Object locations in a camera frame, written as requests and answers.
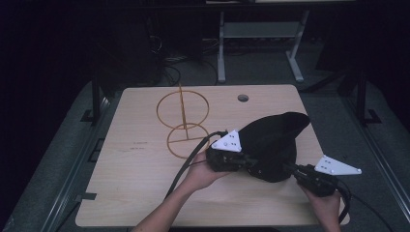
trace background desk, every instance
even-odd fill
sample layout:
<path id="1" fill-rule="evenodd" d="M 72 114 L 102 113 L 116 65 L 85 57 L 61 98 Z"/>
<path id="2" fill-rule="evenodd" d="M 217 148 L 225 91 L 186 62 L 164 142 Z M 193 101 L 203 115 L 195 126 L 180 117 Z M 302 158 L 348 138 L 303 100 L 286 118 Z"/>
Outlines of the background desk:
<path id="1" fill-rule="evenodd" d="M 201 124 L 208 132 L 241 129 L 250 122 L 287 111 L 306 113 L 296 88 L 278 86 L 186 87 L 210 105 Z M 170 154 L 171 129 L 157 117 L 157 104 L 178 88 L 127 89 L 118 105 L 87 192 L 76 217 L 79 226 L 134 226 L 166 195 L 184 159 Z M 245 94 L 249 101 L 240 102 Z M 185 94 L 187 121 L 202 117 L 200 99 Z M 179 96 L 161 105 L 164 120 L 181 124 Z M 323 153 L 311 125 L 297 137 L 298 164 L 316 164 Z M 190 154 L 192 148 L 181 146 Z M 240 171 L 196 192 L 177 216 L 174 226 L 271 226 L 315 224 L 308 200 L 294 178 L 271 184 Z"/>

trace gray carpet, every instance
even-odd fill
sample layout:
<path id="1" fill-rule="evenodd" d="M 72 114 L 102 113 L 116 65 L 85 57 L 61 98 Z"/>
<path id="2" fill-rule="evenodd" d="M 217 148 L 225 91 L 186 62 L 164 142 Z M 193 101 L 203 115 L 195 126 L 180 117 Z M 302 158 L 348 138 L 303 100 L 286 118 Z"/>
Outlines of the gray carpet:
<path id="1" fill-rule="evenodd" d="M 321 72 L 314 69 L 317 57 L 320 54 L 319 44 L 304 44 L 298 53 L 304 83 L 297 83 L 285 60 L 283 51 L 286 45 L 275 48 L 274 52 L 254 52 L 242 56 L 227 56 L 225 85 L 238 84 L 294 84 L 298 89 L 304 89 L 313 83 L 325 78 L 330 72 Z M 206 56 L 205 60 L 216 66 L 216 56 Z M 213 85 L 216 79 L 215 70 L 206 63 L 185 62 L 175 66 L 181 72 L 183 85 Z M 324 153 L 332 158 L 347 162 L 362 168 L 360 176 L 341 177 L 351 191 L 371 205 L 395 231 L 410 231 L 409 221 L 398 206 L 395 196 L 383 175 L 382 169 L 376 162 L 372 150 L 368 147 L 362 129 L 352 116 L 349 108 L 354 97 L 344 99 L 337 95 L 335 81 L 315 94 L 302 94 L 302 100 L 311 119 L 313 128 Z M 159 86 L 166 86 L 167 80 L 162 79 Z M 68 112 L 66 120 L 56 133 L 42 163 L 33 176 L 26 191 L 21 196 L 13 212 L 14 225 L 8 231 L 42 231 L 44 223 L 50 221 L 49 213 L 53 204 L 59 200 L 61 214 L 54 219 L 51 226 L 55 231 L 128 231 L 128 228 L 99 229 L 80 228 L 74 223 L 77 208 L 74 201 L 78 195 L 84 193 L 91 177 L 94 163 L 88 162 L 94 145 L 99 138 L 104 138 L 110 121 L 115 113 L 116 105 L 121 97 L 118 92 L 115 98 L 105 105 L 102 118 L 95 127 L 90 123 L 80 122 L 82 114 L 91 108 L 91 85 L 84 87 Z M 410 190 L 410 135 L 400 124 L 398 119 L 386 105 L 381 93 L 372 85 L 368 85 L 367 108 L 376 111 L 382 124 L 369 125 L 367 130 L 374 136 L 386 160 L 394 170 L 403 187 Z M 71 183 L 66 180 L 70 173 L 75 173 Z M 66 195 L 59 194 L 64 184 L 72 184 Z M 351 221 L 343 226 L 343 231 L 388 231 L 367 207 L 352 200 L 350 210 Z M 318 226 L 308 227 L 281 227 L 280 231 L 322 231 Z M 240 231 L 274 231 L 273 229 L 256 228 Z"/>

